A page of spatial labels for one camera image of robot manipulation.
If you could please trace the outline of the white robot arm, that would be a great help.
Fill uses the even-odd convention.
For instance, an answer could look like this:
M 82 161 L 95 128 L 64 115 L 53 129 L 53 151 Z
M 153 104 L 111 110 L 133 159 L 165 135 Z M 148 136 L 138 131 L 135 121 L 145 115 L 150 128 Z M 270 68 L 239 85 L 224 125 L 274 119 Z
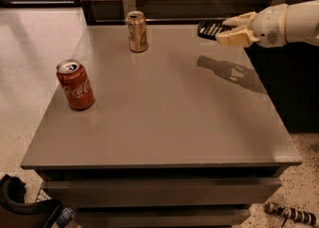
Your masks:
M 288 43 L 319 45 L 319 1 L 269 6 L 260 12 L 248 12 L 222 22 L 230 30 L 217 33 L 222 46 L 263 48 L 283 47 Z

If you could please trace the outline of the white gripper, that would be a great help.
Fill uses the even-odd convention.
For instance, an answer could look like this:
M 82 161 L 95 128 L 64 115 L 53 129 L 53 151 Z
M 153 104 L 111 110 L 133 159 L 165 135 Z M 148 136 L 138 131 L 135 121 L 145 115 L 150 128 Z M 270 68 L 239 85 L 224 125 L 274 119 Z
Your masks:
M 267 7 L 258 14 L 248 12 L 228 18 L 222 22 L 225 26 L 239 27 L 252 25 L 249 29 L 233 29 L 215 35 L 222 46 L 250 47 L 257 43 L 263 48 L 282 47 L 286 44 L 285 26 L 288 5 L 280 4 Z

